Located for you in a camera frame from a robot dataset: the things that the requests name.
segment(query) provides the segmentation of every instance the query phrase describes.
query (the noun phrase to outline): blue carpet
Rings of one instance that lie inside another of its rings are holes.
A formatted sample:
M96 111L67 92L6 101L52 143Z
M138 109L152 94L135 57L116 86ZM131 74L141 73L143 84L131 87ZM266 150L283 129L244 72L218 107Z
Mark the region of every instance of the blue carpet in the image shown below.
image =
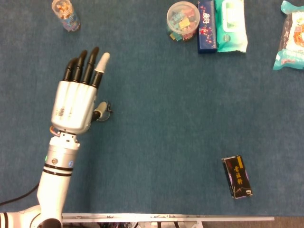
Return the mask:
M282 1L245 0L247 53L214 55L166 35L174 2L73 0L81 29L67 33L50 0L0 0L0 201L39 181L64 68L99 46L97 102L115 113L79 136L65 212L304 216L304 73L272 70ZM231 198L221 158L235 154L251 198Z

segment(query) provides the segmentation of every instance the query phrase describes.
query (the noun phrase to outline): green package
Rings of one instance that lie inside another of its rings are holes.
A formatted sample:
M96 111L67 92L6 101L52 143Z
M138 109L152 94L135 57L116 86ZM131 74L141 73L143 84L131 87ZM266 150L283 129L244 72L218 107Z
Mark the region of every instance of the green package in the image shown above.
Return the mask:
M244 0L215 0L218 52L246 53Z

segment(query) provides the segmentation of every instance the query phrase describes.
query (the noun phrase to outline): robot finger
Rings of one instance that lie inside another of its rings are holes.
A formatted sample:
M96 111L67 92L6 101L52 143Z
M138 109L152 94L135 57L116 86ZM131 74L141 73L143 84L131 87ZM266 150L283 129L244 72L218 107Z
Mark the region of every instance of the robot finger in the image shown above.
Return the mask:
M76 64L76 70L73 77L73 82L79 82L82 75L82 68L84 66L85 58L86 58L87 50L83 50L78 57L78 61Z
M75 66L78 58L73 58L69 61L69 63L66 66L65 73L63 75L63 81L70 81L73 73L73 67Z
M98 51L99 51L99 47L95 47L90 54L90 57L88 59L88 62L87 62L86 68L85 68L84 78L81 82L83 84L88 85L91 81L92 73L94 70L94 64L96 61L96 56L98 54Z

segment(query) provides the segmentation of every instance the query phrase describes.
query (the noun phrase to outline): robotic hand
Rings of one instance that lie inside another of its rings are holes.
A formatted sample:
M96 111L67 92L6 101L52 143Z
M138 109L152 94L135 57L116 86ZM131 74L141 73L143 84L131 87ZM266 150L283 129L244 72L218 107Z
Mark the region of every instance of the robotic hand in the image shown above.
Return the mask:
M86 132L91 121L101 119L106 111L103 102L93 115L96 93L110 58L109 53L103 54L91 82L98 51L95 47L91 52L82 79L86 50L70 60L59 82L50 128L55 136L50 140L39 183L39 205L20 212L0 213L0 228L62 228L62 209L80 146L76 135Z

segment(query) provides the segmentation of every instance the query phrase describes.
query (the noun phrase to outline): small black box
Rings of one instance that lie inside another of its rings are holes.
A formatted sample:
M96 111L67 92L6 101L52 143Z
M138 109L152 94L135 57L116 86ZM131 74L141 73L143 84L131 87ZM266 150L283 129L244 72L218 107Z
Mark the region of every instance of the small black box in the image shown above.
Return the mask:
M242 156L222 158L227 181L233 198L252 196L248 175Z

